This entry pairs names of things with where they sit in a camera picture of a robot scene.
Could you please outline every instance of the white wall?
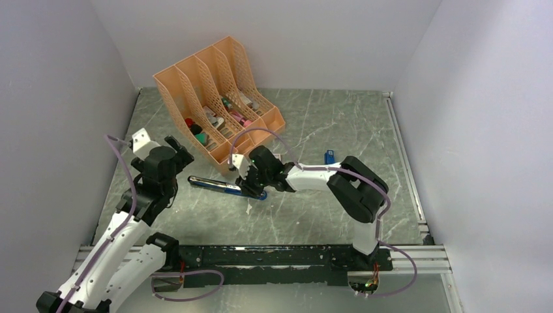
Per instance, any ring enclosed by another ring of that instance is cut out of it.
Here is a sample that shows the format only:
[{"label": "white wall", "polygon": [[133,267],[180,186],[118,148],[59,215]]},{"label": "white wall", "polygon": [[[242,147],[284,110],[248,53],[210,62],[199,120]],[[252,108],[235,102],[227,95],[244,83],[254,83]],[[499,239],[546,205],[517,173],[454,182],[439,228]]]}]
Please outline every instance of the white wall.
[{"label": "white wall", "polygon": [[393,99],[466,312],[551,312],[553,4],[444,0]]},{"label": "white wall", "polygon": [[92,0],[137,86],[227,35],[258,87],[397,84],[441,0]]},{"label": "white wall", "polygon": [[94,232],[136,92],[88,1],[0,1],[0,302],[36,312]]}]

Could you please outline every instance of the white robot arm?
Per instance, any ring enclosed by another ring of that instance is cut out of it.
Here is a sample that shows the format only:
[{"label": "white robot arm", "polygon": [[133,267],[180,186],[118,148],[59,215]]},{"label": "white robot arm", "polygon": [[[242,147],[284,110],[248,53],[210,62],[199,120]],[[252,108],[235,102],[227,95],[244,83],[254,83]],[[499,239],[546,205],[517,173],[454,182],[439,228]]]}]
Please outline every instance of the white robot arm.
[{"label": "white robot arm", "polygon": [[165,266],[172,268],[178,262],[179,242],[155,233],[140,250],[140,257],[118,270],[132,245],[149,233],[157,215],[176,196],[176,175],[194,160],[173,137],[165,140],[171,147],[151,140],[144,128],[132,136],[132,152],[136,158],[131,164],[140,172],[134,179],[137,206],[133,217],[121,231],[113,234],[130,213],[132,192],[128,190],[121,197],[107,230],[79,269],[58,292],[42,294],[37,301],[39,312],[116,312],[152,273]]},{"label": "white robot arm", "polygon": [[354,171],[388,192],[386,183],[357,158],[348,156],[342,162],[329,165],[300,163],[296,166],[294,163],[282,164],[264,146],[252,150],[249,158],[251,162],[243,155],[232,156],[232,165],[240,175],[236,183],[243,192],[255,197],[264,186],[288,192],[306,189],[332,192],[353,218],[353,247],[366,256],[377,248],[376,219],[385,203],[383,196],[366,183],[359,181],[357,186],[353,186],[350,181],[355,178],[333,170],[344,168]]},{"label": "white robot arm", "polygon": [[[134,179],[137,206],[132,218],[114,235],[114,229],[132,211],[133,195],[128,190],[122,195],[108,229],[79,269],[57,292],[42,294],[37,301],[40,313],[114,313],[151,274],[178,267],[182,260],[179,242],[156,233],[148,238],[137,258],[119,269],[131,246],[149,232],[158,214],[170,206],[177,194],[176,175],[194,160],[174,138],[165,140],[171,147],[154,142],[144,129],[132,136],[132,150],[137,157],[131,165],[140,172]],[[363,258],[376,254],[373,254],[378,249],[375,221],[384,204],[383,196],[366,183],[354,186],[352,176],[334,170],[342,168],[358,173],[387,192],[387,185],[358,159],[348,156],[336,164],[298,167],[281,163],[264,146],[252,150],[249,158],[251,161],[243,155],[232,155],[232,164],[239,172],[236,183],[244,195],[256,198],[265,186],[281,192],[330,191],[355,221],[356,253]]]}]

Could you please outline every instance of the marker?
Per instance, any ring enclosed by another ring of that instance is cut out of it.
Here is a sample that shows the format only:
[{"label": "marker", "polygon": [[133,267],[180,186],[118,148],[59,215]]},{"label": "marker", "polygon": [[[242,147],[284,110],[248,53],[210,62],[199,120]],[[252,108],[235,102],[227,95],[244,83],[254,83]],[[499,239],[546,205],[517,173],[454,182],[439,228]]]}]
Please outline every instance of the marker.
[{"label": "marker", "polygon": [[242,194],[242,190],[237,185],[231,184],[231,183],[225,183],[224,181],[215,181],[213,179],[201,178],[197,176],[188,176],[188,182],[193,186],[209,188],[216,191],[224,192],[226,194],[234,194],[236,196],[242,196],[242,197],[252,198],[257,200],[267,199],[266,191],[263,191],[259,198],[254,198],[254,197],[250,197],[250,196],[246,196],[245,194]]},{"label": "marker", "polygon": [[334,150],[327,150],[327,152],[325,153],[325,165],[334,163]]}]

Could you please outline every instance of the marble tabletop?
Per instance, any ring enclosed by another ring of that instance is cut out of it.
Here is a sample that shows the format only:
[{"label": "marble tabletop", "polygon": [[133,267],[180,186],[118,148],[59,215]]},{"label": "marble tabletop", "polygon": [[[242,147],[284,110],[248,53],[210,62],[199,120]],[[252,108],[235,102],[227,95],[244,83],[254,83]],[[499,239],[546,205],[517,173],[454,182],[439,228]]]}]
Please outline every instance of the marble tabletop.
[{"label": "marble tabletop", "polygon": [[[308,89],[260,89],[286,121],[282,137],[304,164],[323,164],[328,149],[336,161],[353,155],[389,186],[392,208],[383,218],[381,238],[391,244],[421,244],[417,213],[404,173],[397,138],[381,92]],[[352,219],[330,192],[295,193],[266,188],[266,200],[253,200],[191,187],[189,175],[234,182],[223,177],[175,127],[156,88],[143,88],[126,139],[145,127],[163,142],[175,136],[195,157],[178,177],[179,193],[171,209],[163,211],[151,233],[160,231],[187,245],[301,245],[350,243]],[[281,143],[267,145],[290,161]],[[123,148],[127,164],[134,155]],[[94,244],[108,227],[128,182],[120,164],[100,216]],[[149,234],[136,244],[143,245]]]}]

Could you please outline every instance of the gray marble surface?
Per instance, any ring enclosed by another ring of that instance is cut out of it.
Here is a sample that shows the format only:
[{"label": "gray marble surface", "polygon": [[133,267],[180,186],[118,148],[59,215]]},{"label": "gray marble surface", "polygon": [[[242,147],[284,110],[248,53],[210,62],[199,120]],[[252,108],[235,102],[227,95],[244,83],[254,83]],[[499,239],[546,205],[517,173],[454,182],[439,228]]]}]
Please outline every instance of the gray marble surface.
[{"label": "gray marble surface", "polygon": [[[382,275],[377,293],[405,286],[411,275]],[[197,297],[213,287],[181,288],[178,292],[162,293],[171,298]],[[121,305],[118,313],[450,313],[449,303],[440,274],[419,274],[415,284],[393,297],[365,299],[352,295],[345,287],[326,284],[266,284],[225,285],[213,295],[186,303],[160,301],[152,297],[150,281],[146,280]]]},{"label": "gray marble surface", "polygon": [[[389,186],[392,208],[384,216],[381,238],[391,244],[420,244],[417,214],[411,202],[397,139],[380,92],[307,89],[260,89],[277,106],[286,130],[282,134],[304,164],[323,164],[327,149],[336,153],[336,161],[348,155],[358,157]],[[269,197],[249,200],[191,187],[189,175],[234,182],[223,177],[174,126],[155,88],[142,89],[127,139],[145,127],[151,137],[175,136],[196,157],[178,177],[179,194],[171,209],[165,210],[152,225],[152,233],[161,231],[188,245],[280,245],[350,243],[351,218],[330,192],[276,192],[266,188]],[[267,145],[290,161],[281,143]],[[133,154],[123,148],[130,164]],[[95,236],[95,242],[107,228],[115,205],[128,183],[117,165]],[[136,244],[142,245],[149,234]]]}]

